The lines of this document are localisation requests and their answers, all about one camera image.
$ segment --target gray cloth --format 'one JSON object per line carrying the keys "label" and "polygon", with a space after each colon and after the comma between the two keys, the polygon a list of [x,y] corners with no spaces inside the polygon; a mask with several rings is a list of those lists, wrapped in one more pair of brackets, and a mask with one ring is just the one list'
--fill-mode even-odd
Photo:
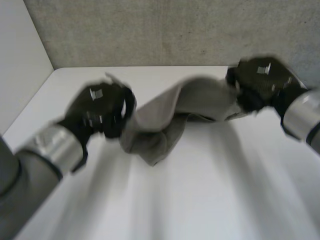
{"label": "gray cloth", "polygon": [[120,138],[121,147],[154,166],[174,148],[187,120],[211,123],[244,116],[236,99],[236,90],[224,80],[209,77],[183,80],[133,114]]}

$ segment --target silver metal band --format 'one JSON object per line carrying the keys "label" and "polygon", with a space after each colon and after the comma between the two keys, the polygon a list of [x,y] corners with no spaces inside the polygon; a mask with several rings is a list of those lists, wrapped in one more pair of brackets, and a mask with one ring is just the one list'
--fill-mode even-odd
{"label": "silver metal band", "polygon": [[55,165],[63,176],[83,158],[80,142],[69,130],[60,125],[42,129],[22,149],[44,157]]}
{"label": "silver metal band", "polygon": [[283,118],[283,125],[296,137],[306,140],[320,122],[320,90],[308,91],[291,103]]}

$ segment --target crumpled fabric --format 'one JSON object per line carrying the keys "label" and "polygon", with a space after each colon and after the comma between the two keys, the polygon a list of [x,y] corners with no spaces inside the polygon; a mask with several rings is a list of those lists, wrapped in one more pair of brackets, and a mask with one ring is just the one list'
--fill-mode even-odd
{"label": "crumpled fabric", "polygon": [[245,116],[237,94],[225,80],[194,77],[180,81],[134,112],[120,145],[154,166],[175,147],[187,121],[213,123]]}

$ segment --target gray wall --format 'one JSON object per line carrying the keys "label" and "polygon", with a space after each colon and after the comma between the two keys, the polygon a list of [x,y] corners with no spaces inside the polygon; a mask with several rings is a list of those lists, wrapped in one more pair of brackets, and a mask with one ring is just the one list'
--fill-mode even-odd
{"label": "gray wall", "polygon": [[277,54],[320,85],[319,0],[24,0],[57,68],[230,65]]}

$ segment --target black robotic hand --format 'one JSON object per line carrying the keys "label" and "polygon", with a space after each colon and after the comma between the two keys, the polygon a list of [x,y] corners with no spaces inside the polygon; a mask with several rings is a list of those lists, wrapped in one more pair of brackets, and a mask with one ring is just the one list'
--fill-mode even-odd
{"label": "black robotic hand", "polygon": [[79,93],[65,118],[57,123],[71,131],[82,145],[83,160],[72,172],[86,164],[90,136],[100,132],[108,139],[119,138],[135,106],[134,94],[120,83],[88,85]]}
{"label": "black robotic hand", "polygon": [[237,100],[246,112],[272,106],[280,114],[297,95],[306,91],[293,73],[271,56],[242,59],[237,67],[228,69],[226,80],[240,88]]}

